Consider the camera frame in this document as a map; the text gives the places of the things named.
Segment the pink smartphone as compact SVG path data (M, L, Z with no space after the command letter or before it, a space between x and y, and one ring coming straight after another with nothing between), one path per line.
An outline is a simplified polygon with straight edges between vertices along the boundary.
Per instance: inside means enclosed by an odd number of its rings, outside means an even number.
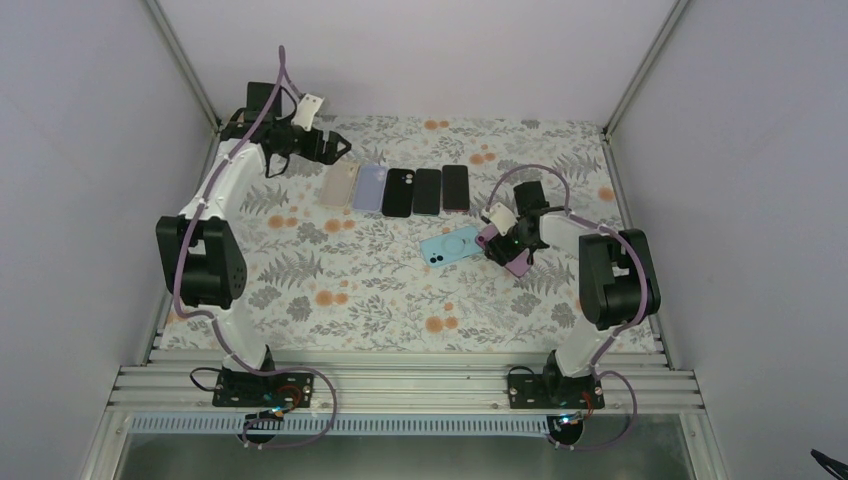
M529 249L511 237L499 235L491 224L477 233L475 243L487 259L505 268L516 278L521 278L531 268Z

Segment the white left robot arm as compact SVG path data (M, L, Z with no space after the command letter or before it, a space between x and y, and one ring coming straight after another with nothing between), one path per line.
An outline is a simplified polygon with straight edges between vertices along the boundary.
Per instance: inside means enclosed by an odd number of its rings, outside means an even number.
M156 240L174 312L209 322L225 358L212 392L255 405L278 391L278 371L269 346L250 326L242 299L248 268L230 220L251 181L274 177L274 159L298 156L334 165L351 144L313 123L324 103L280 84L251 82L247 101L220 132L210 172L177 215L161 217Z

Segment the beige phone case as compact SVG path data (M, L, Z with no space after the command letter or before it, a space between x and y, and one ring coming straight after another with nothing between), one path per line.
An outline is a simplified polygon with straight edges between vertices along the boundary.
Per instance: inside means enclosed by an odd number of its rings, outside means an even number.
M355 188L358 171L357 163L337 161L324 175L318 203L328 208L346 208Z

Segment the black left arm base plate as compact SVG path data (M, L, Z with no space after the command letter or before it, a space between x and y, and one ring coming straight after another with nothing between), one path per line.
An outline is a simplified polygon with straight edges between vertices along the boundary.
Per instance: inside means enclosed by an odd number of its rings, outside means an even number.
M315 376L287 373L261 377L224 370L218 375L212 405L219 408L309 407Z

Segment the light blue phone case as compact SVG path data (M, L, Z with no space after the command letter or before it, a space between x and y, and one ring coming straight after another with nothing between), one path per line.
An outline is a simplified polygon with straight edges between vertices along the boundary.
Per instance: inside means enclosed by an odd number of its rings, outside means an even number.
M468 226L424 239L419 242L422 258L430 267L441 267L480 254L478 234L476 227Z

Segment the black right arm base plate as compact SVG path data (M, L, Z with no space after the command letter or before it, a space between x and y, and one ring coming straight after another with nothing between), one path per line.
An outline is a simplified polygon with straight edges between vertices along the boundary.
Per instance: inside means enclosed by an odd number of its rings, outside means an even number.
M506 382L511 409L577 410L605 407L601 384L591 375L545 379L541 374L515 371L507 374Z

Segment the black phone case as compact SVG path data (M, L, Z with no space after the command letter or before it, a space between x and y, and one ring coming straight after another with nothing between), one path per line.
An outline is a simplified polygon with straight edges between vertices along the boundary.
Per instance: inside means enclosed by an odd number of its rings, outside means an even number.
M386 217L408 218L412 214L414 171L391 168L387 172L381 213Z

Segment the magenta smartphone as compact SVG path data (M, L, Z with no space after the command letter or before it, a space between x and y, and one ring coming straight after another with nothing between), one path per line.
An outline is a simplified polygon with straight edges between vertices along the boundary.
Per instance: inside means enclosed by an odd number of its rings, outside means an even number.
M470 209L469 174L465 165L442 167L442 207L446 212Z

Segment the lilac phone case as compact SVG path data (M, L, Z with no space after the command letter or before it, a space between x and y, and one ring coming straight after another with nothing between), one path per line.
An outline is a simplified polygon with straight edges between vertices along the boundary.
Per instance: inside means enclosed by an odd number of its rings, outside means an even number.
M382 165L364 165L359 169L351 201L353 210L368 213L381 210L387 172Z

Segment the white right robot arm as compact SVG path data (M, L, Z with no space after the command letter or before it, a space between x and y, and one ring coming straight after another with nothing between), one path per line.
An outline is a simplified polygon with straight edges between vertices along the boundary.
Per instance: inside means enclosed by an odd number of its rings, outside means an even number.
M541 373L511 395L531 406L572 407L599 397L597 364L625 330L655 314L661 304L645 233L615 230L551 205L538 181L517 185L516 207L495 200L483 210L476 238L484 255L516 278L526 276L536 252L557 247L576 252L578 298L584 319L548 355Z

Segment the dark teal smartphone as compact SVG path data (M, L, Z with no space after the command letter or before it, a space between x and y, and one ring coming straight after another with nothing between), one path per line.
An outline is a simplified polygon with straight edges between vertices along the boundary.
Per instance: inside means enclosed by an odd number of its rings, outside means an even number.
M437 216L441 211L442 174L438 169L417 169L413 179L412 213Z

